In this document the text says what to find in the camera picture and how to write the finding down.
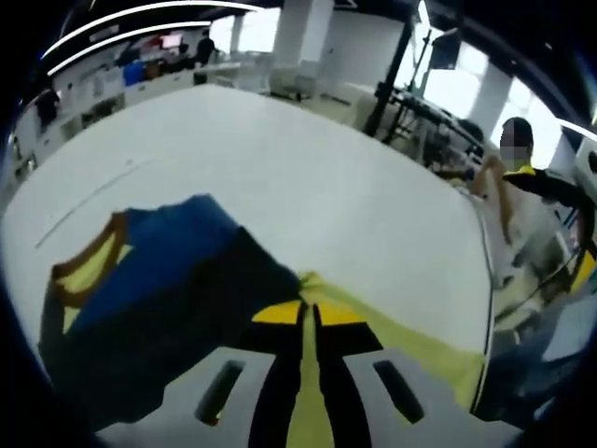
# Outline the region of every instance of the person's arm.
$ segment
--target person's arm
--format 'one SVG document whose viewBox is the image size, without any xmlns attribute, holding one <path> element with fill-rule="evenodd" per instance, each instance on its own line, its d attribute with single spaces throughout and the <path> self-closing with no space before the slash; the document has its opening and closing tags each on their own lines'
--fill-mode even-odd
<svg viewBox="0 0 597 448">
<path fill-rule="evenodd" d="M 482 166 L 480 171 L 473 179 L 473 183 L 470 186 L 470 192 L 475 196 L 481 196 L 485 189 L 485 182 L 487 181 L 487 167 Z"/>
<path fill-rule="evenodd" d="M 506 172 L 504 165 L 498 162 L 493 166 L 493 174 L 495 176 L 495 185 L 497 186 L 497 195 L 500 202 L 500 222 L 502 224 L 502 231 L 504 232 L 504 238 L 510 245 L 512 240 L 508 230 L 508 224 L 514 216 L 514 208 L 512 207 L 512 200 L 510 194 L 507 191 L 506 181 L 503 179 L 503 175 Z"/>
<path fill-rule="evenodd" d="M 470 186 L 470 192 L 475 196 L 481 197 L 485 190 L 485 184 L 487 182 L 487 172 L 491 171 L 492 167 L 497 164 L 499 160 L 495 156 L 490 156 L 482 165 L 481 169 L 475 175 L 473 183 Z"/>
</svg>

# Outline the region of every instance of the computer monitor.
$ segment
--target computer monitor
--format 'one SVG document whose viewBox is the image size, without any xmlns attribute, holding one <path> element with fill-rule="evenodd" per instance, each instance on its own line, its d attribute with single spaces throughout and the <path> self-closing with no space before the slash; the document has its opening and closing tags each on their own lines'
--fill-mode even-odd
<svg viewBox="0 0 597 448">
<path fill-rule="evenodd" d="M 176 49 L 183 43 L 182 33 L 172 35 L 163 35 L 161 37 L 161 47 L 163 49 Z"/>
</svg>

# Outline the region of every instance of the folded shirt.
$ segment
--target folded shirt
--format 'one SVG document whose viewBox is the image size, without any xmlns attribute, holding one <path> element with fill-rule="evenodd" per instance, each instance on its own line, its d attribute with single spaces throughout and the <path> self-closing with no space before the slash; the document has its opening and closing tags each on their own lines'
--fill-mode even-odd
<svg viewBox="0 0 597 448">
<path fill-rule="evenodd" d="M 182 281 L 238 229 L 208 195 L 156 210 L 116 213 L 79 255 L 53 268 L 51 295 L 80 310 L 69 329 L 78 331 Z"/>
<path fill-rule="evenodd" d="M 40 354 L 91 429 L 135 422 L 161 405 L 167 384 L 218 346 L 236 343 L 253 315 L 298 296 L 297 277 L 240 229 L 184 281 L 94 325 L 63 334 L 63 308 L 52 301 L 44 317 L 54 331 L 42 332 Z"/>
</svg>

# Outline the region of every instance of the black shirt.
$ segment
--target black shirt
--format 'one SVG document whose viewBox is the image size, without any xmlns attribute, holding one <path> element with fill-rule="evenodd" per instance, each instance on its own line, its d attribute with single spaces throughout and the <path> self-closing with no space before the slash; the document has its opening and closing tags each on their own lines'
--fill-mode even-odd
<svg viewBox="0 0 597 448">
<path fill-rule="evenodd" d="M 197 62 L 202 64 L 208 63 L 214 49 L 215 43 L 211 38 L 205 37 L 202 39 L 197 45 L 197 53 L 195 53 Z"/>
</svg>

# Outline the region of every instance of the yellow fabric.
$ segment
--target yellow fabric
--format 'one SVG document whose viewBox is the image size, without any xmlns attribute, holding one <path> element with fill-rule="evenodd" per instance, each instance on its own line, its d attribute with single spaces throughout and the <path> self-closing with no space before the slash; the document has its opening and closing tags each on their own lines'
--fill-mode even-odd
<svg viewBox="0 0 597 448">
<path fill-rule="evenodd" d="M 102 247 L 100 247 L 100 249 L 91 256 L 83 266 L 77 269 L 74 273 L 57 280 L 57 283 L 62 285 L 68 292 L 73 293 L 91 287 L 102 273 L 115 239 L 116 236 L 111 235 L 104 245 L 102 245 Z M 118 263 L 120 263 L 131 250 L 132 247 L 124 245 L 118 254 Z"/>
<path fill-rule="evenodd" d="M 73 322 L 75 322 L 75 319 L 79 311 L 80 310 L 78 310 L 77 308 L 71 308 L 69 306 L 64 308 L 64 323 L 62 325 L 63 333 L 65 333 L 66 331 L 68 331 L 68 329 L 71 328 L 71 325 L 73 325 Z"/>
<path fill-rule="evenodd" d="M 112 245 L 114 244 L 114 235 L 112 235 L 105 244 L 92 256 L 83 266 L 76 270 L 76 272 L 57 280 L 57 283 L 62 285 L 68 292 L 77 293 L 91 287 L 98 279 L 102 268 L 105 265 L 108 254 Z M 132 251 L 132 247 L 124 245 L 118 254 L 118 261 L 120 263 Z M 77 308 L 64 308 L 64 323 L 62 331 L 66 332 L 73 322 L 79 310 Z"/>
<path fill-rule="evenodd" d="M 485 360 L 482 353 L 456 349 L 400 325 L 348 292 L 327 284 L 317 273 L 305 273 L 301 280 L 301 296 L 307 303 L 349 306 L 357 315 L 365 318 L 384 347 L 399 348 L 405 355 L 415 359 L 426 372 L 446 381 L 454 391 L 456 402 L 467 410 L 471 409 Z"/>
<path fill-rule="evenodd" d="M 326 402 L 319 388 L 319 364 L 315 349 L 313 309 L 303 321 L 300 390 L 292 413 L 286 448 L 334 448 L 334 436 Z"/>
<path fill-rule="evenodd" d="M 288 301 L 273 305 L 253 316 L 253 322 L 265 324 L 296 324 L 299 317 L 300 301 Z"/>
<path fill-rule="evenodd" d="M 590 273 L 595 269 L 595 259 L 589 252 L 586 252 L 581 263 L 575 281 L 570 287 L 570 292 L 577 292 L 589 279 Z"/>
<path fill-rule="evenodd" d="M 355 313 L 350 307 L 330 303 L 319 303 L 319 314 L 321 316 L 321 324 L 329 325 L 344 325 L 355 324 L 358 322 L 365 322 L 365 319 Z"/>
<path fill-rule="evenodd" d="M 506 175 L 535 175 L 535 169 L 531 165 L 522 165 L 518 171 L 506 171 Z"/>
</svg>

